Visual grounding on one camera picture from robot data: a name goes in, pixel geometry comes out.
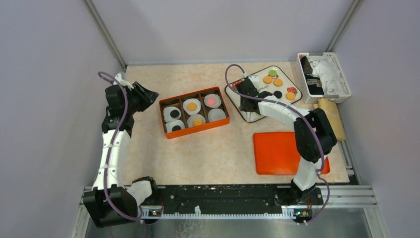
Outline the orange cookie box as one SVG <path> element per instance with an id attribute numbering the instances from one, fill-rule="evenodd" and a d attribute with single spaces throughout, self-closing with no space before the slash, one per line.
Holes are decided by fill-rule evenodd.
<path id="1" fill-rule="evenodd" d="M 214 97 L 217 100 L 217 103 L 214 106 L 208 106 L 206 103 L 208 97 Z M 198 106 L 193 112 L 187 110 L 187 105 L 192 102 L 196 103 Z M 219 87 L 211 87 L 160 100 L 159 108 L 164 134 L 167 139 L 178 138 L 230 123 L 229 113 Z M 172 110 L 179 110 L 181 112 L 179 119 L 173 119 L 170 116 Z M 203 124 L 193 126 L 193 120 L 197 118 L 202 119 Z M 172 128 L 175 125 L 181 126 L 182 129 L 172 131 Z"/>

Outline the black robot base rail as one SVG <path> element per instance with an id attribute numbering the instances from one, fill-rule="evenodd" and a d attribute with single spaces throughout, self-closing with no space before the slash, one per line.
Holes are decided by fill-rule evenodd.
<path id="1" fill-rule="evenodd" d="M 271 215 L 286 206 L 323 204 L 319 188 L 299 192 L 286 184 L 219 184 L 157 186 L 141 207 L 161 208 L 165 215 Z"/>

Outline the pink cookie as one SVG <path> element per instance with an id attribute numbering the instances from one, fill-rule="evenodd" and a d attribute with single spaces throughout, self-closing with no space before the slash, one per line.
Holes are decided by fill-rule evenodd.
<path id="1" fill-rule="evenodd" d="M 208 106 L 214 106 L 217 103 L 217 100 L 214 97 L 208 97 L 206 103 Z"/>

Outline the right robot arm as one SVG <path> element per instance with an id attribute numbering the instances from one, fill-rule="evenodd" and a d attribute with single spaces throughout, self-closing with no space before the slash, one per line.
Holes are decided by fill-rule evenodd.
<path id="1" fill-rule="evenodd" d="M 294 203 L 304 204 L 315 189 L 326 156 L 337 143 L 326 113 L 320 108 L 298 108 L 272 93 L 259 92 L 249 78 L 237 84 L 234 92 L 240 96 L 242 111 L 276 119 L 294 130 L 300 161 L 289 193 Z"/>

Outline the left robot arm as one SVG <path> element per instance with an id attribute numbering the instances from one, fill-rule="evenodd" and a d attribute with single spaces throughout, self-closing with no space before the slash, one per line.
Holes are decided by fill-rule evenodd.
<path id="1" fill-rule="evenodd" d="M 125 187 L 123 172 L 134 126 L 133 115 L 146 110 L 157 97 L 157 92 L 138 82 L 123 87 L 114 84 L 105 89 L 108 106 L 101 125 L 103 151 L 100 168 L 92 190 L 82 197 L 98 228 L 134 222 L 141 216 L 143 202 L 153 205 L 158 201 L 159 192 L 152 177 L 138 178 Z"/>

